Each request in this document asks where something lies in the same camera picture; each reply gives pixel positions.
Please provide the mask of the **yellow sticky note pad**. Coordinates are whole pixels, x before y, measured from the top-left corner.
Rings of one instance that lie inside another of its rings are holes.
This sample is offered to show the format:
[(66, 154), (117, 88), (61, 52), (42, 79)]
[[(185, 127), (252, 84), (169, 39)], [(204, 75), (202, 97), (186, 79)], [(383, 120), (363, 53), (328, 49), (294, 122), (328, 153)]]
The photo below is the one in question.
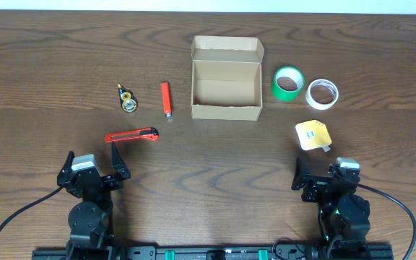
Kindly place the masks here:
[(332, 139), (326, 125), (318, 120), (305, 121), (295, 126), (302, 150), (309, 151), (322, 148), (328, 152)]

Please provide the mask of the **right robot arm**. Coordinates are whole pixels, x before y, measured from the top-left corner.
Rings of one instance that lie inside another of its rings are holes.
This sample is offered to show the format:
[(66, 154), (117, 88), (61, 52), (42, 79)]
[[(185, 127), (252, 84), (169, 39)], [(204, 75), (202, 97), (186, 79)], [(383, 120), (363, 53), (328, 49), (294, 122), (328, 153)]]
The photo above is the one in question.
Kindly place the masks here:
[(326, 176), (312, 174), (304, 157), (296, 160), (291, 189), (301, 190), (304, 202), (318, 205), (319, 247), (326, 259), (368, 252), (370, 203), (355, 194), (359, 173), (360, 164), (350, 157), (338, 157)]

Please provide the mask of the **white tape roll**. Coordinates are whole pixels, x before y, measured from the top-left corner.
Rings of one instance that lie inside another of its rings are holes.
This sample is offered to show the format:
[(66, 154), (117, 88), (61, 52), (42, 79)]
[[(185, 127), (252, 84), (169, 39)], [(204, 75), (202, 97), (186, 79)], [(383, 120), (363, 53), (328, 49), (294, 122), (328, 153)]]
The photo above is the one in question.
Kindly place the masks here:
[[(314, 99), (311, 92), (314, 87), (318, 87), (318, 86), (325, 87), (328, 91), (330, 91), (330, 93), (333, 96), (333, 99), (330, 103), (320, 103)], [(312, 108), (315, 108), (316, 110), (320, 110), (320, 111), (325, 111), (325, 110), (330, 109), (338, 101), (339, 90), (333, 82), (327, 79), (315, 79), (309, 84), (305, 92), (305, 99)]]

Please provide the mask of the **black yellow correction tape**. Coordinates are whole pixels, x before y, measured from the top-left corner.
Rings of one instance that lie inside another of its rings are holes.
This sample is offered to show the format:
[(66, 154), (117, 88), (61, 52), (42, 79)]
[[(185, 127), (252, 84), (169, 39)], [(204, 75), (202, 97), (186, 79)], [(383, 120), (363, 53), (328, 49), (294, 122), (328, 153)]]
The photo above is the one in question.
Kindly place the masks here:
[(133, 92), (118, 83), (118, 95), (122, 110), (126, 113), (134, 113), (138, 108), (138, 101)]

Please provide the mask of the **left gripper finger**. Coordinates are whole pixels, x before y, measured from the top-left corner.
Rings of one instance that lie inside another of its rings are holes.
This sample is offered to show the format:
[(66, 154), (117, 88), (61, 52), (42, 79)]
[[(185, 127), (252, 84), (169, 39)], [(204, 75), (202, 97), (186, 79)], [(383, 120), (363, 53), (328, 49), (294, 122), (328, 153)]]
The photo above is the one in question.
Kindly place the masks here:
[(115, 142), (111, 143), (111, 159), (112, 159), (112, 166), (113, 166), (113, 169), (116, 171), (116, 174), (120, 176), (120, 178), (123, 180), (130, 179), (131, 173), (126, 163), (123, 161), (123, 159), (119, 155)]
[(60, 171), (60, 174), (62, 174), (63, 176), (70, 174), (70, 172), (72, 171), (72, 163), (73, 163), (74, 158), (75, 158), (74, 152), (69, 151), (66, 161)]

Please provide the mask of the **red utility knife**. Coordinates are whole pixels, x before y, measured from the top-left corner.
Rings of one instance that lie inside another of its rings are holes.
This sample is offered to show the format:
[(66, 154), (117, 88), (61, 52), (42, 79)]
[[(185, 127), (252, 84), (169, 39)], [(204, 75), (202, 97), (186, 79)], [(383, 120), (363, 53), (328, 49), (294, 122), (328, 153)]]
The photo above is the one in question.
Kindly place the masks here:
[(122, 131), (122, 132), (106, 134), (104, 140), (106, 143), (125, 142), (125, 141), (140, 140), (140, 139), (148, 139), (148, 140), (155, 141), (159, 139), (159, 137), (160, 135), (156, 128), (147, 127), (143, 129), (135, 129), (131, 131)]

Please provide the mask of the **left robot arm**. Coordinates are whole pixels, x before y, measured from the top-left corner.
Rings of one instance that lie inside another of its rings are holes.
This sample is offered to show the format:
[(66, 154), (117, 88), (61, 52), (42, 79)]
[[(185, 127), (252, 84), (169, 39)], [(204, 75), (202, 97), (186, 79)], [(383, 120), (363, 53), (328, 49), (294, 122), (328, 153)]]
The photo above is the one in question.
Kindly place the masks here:
[(130, 170), (111, 144), (114, 174), (102, 175), (93, 154), (77, 157), (69, 152), (57, 176), (59, 187), (80, 198), (68, 216), (71, 229), (66, 245), (67, 259), (126, 259), (126, 249), (115, 239), (111, 192), (122, 189)]

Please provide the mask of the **green tape roll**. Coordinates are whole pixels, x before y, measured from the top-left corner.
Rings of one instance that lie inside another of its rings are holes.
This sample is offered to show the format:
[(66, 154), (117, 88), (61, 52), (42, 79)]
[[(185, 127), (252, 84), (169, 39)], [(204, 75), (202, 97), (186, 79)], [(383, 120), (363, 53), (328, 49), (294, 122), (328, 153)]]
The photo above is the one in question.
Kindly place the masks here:
[[(278, 79), (287, 77), (294, 81), (296, 85), (295, 90), (284, 90), (280, 87)], [(305, 77), (303, 73), (294, 66), (283, 66), (279, 68), (272, 80), (272, 94), (281, 101), (291, 101), (296, 99), (305, 85)]]

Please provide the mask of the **cardboard box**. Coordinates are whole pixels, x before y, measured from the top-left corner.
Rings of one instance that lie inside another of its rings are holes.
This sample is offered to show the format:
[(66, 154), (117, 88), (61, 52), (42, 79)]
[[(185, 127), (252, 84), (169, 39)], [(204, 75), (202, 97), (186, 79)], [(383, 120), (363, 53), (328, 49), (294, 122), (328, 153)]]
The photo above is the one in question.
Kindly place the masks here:
[(256, 121), (263, 108), (258, 38), (197, 35), (191, 44), (194, 119)]

